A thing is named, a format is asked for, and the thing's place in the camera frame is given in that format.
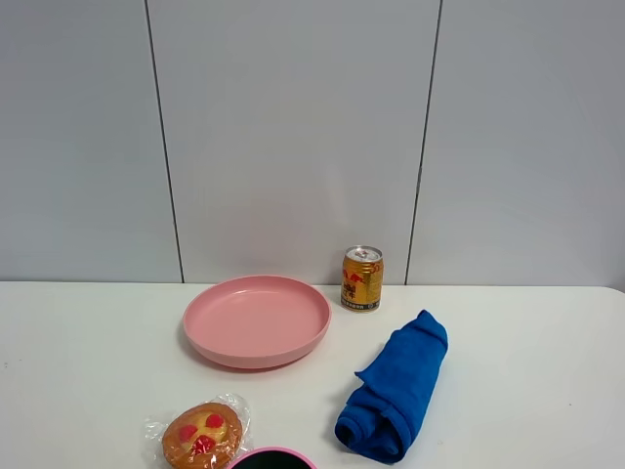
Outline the pink round plate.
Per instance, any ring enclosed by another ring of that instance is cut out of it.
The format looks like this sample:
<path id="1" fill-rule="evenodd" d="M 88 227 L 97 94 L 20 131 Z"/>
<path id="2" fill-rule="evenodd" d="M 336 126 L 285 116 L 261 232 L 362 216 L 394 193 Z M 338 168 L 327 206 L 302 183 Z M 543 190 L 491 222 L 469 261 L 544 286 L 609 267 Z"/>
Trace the pink round plate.
<path id="1" fill-rule="evenodd" d="M 250 276 L 197 295 L 182 319 L 185 336 L 202 357 L 236 369 L 266 369 L 309 354 L 326 334 L 332 308 L 307 283 Z"/>

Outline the blue folded cloth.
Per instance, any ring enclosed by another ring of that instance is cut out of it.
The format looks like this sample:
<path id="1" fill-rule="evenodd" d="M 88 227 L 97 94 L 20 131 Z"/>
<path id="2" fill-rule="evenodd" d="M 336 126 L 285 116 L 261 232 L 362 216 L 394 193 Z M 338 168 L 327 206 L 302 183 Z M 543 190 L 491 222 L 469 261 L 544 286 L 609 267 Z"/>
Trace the blue folded cloth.
<path id="1" fill-rule="evenodd" d="M 394 331 L 376 359 L 355 374 L 334 433 L 351 451 L 375 461 L 401 461 L 415 442 L 448 350 L 445 328 L 426 310 Z"/>

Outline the gold energy drink can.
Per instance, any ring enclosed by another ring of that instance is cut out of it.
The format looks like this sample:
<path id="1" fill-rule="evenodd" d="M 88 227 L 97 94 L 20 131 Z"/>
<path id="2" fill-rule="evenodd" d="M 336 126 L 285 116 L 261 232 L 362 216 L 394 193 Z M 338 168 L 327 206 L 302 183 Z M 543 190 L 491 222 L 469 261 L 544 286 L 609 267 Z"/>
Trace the gold energy drink can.
<path id="1" fill-rule="evenodd" d="M 371 312 L 382 294 L 384 260 L 372 246 L 355 245 L 345 252 L 342 269 L 341 304 L 351 311 Z"/>

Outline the fruit tart pastry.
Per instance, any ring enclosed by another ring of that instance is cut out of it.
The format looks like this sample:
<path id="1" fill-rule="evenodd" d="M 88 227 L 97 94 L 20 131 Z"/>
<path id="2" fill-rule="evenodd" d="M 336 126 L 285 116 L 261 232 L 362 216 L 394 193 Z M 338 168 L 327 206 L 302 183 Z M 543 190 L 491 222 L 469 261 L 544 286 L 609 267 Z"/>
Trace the fruit tart pastry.
<path id="1" fill-rule="evenodd" d="M 146 468 L 230 468 L 253 449 L 249 404 L 233 393 L 150 416 L 143 432 Z"/>

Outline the pink rimmed dark bowl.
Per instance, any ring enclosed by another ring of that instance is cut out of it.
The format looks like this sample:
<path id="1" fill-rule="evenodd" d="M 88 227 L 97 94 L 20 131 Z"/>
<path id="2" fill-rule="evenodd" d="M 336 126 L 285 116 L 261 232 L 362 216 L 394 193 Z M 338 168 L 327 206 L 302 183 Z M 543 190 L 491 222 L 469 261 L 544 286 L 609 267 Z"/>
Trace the pink rimmed dark bowl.
<path id="1" fill-rule="evenodd" d="M 290 448 L 264 447 L 238 457 L 229 469 L 315 469 L 304 455 Z"/>

